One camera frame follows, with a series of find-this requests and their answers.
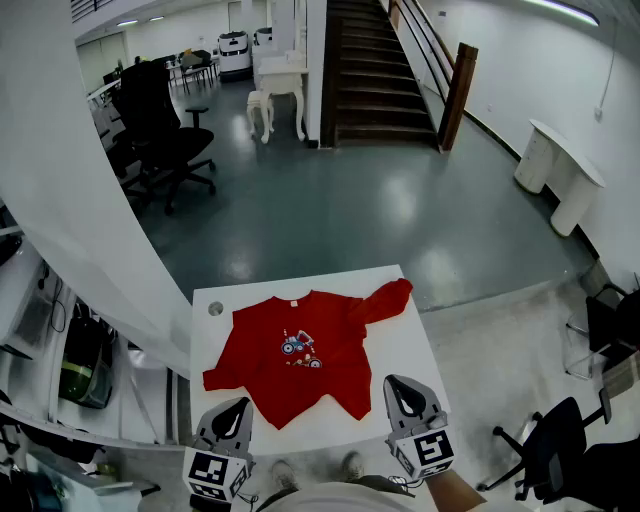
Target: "printed graphic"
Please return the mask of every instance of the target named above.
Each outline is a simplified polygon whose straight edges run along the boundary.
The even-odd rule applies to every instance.
[[[189,478],[208,484],[222,485],[227,474],[227,459],[214,454],[196,453],[189,471]]]
[[[218,489],[216,487],[207,487],[206,485],[198,485],[194,484],[193,482],[189,482],[189,485],[191,485],[191,488],[193,489],[193,494],[197,494],[198,496],[203,496],[212,500],[227,501],[227,498],[224,495],[224,491],[222,489]]]
[[[300,330],[297,336],[287,336],[287,330],[284,330],[284,343],[282,344],[282,352],[290,356],[295,352],[303,352],[305,347],[309,347],[311,354],[315,354],[316,351],[313,348],[313,338],[306,332]],[[322,362],[316,357],[312,357],[311,354],[305,354],[303,359],[298,359],[295,363],[287,361],[291,366],[306,366],[308,368],[322,368]]]
[[[238,476],[231,484],[231,487],[230,487],[231,497],[235,497],[235,495],[238,494],[240,487],[242,487],[242,484],[245,482],[246,479],[247,479],[247,469],[242,468],[242,471],[238,473]]]
[[[420,459],[420,466],[429,466],[453,457],[453,450],[444,430],[418,437],[414,442]]]
[[[413,464],[409,462],[409,459],[407,459],[407,456],[404,454],[404,452],[400,448],[396,450],[396,459],[398,459],[398,462],[402,464],[402,467],[405,469],[407,473],[409,473],[410,475],[413,475],[413,471],[415,470],[415,468],[413,467]]]

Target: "chair armrest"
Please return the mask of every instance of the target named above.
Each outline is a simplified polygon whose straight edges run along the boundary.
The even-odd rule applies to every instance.
[[[208,112],[209,109],[207,107],[191,107],[185,110],[185,112],[190,112],[193,114],[193,127],[200,128],[200,114],[204,114]]]

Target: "cable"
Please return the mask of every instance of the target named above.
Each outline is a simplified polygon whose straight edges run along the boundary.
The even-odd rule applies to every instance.
[[[55,286],[55,289],[54,289],[54,293],[53,293],[53,303],[52,303],[53,307],[51,308],[51,316],[49,316],[49,325],[56,332],[63,332],[65,327],[67,326],[67,310],[64,307],[64,304],[58,300],[58,297],[60,297],[60,292],[62,292],[62,287],[63,287],[62,279],[60,279],[60,276],[58,276],[58,279],[56,280],[56,286]],[[64,316],[63,316],[63,324],[62,324],[62,329],[61,330],[56,329],[56,326],[53,325],[53,315],[56,312],[56,302],[58,304],[60,304],[60,307],[62,308],[62,312],[64,314]]]
[[[604,105],[604,99],[607,96],[607,90],[609,89],[609,82],[611,81],[611,73],[613,72],[613,62],[616,60],[616,43],[618,40],[618,20],[614,18],[613,21],[613,43],[611,44],[611,64],[609,65],[609,76],[607,76],[607,83],[604,86],[604,92],[602,93],[602,99],[600,100],[600,108]]]
[[[419,478],[418,480],[413,480],[411,482],[407,482],[407,479],[403,476],[397,476],[397,475],[391,475],[389,477],[387,477],[389,479],[389,481],[393,482],[396,485],[399,485],[400,487],[404,488],[405,490],[407,489],[417,489],[418,487],[420,487],[424,481],[426,480],[426,478]],[[404,483],[398,483],[397,480],[404,480]]]
[[[251,505],[251,509],[249,510],[249,512],[253,512],[253,505],[260,498],[258,494],[242,494],[240,492],[236,494],[236,496],[238,496],[245,503]]]

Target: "t-shirt sleeve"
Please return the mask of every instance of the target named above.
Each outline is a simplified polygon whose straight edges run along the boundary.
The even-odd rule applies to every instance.
[[[235,389],[245,385],[247,377],[256,371],[260,362],[253,338],[251,318],[242,310],[234,311],[233,329],[218,364],[202,374],[204,389]]]
[[[409,301],[411,290],[413,285],[409,281],[398,279],[381,286],[364,300],[351,299],[349,323],[366,325],[399,315]]]

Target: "stair railing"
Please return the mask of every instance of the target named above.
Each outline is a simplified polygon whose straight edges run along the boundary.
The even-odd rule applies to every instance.
[[[443,151],[450,151],[464,114],[478,49],[460,43],[458,55],[454,61],[444,41],[433,28],[431,20],[417,0],[389,0],[388,14],[396,29],[397,23],[394,23],[394,17],[398,15],[397,13],[404,18],[405,24],[429,68],[438,94],[445,104],[438,129],[438,144]],[[425,49],[424,40],[426,40],[430,52]]]

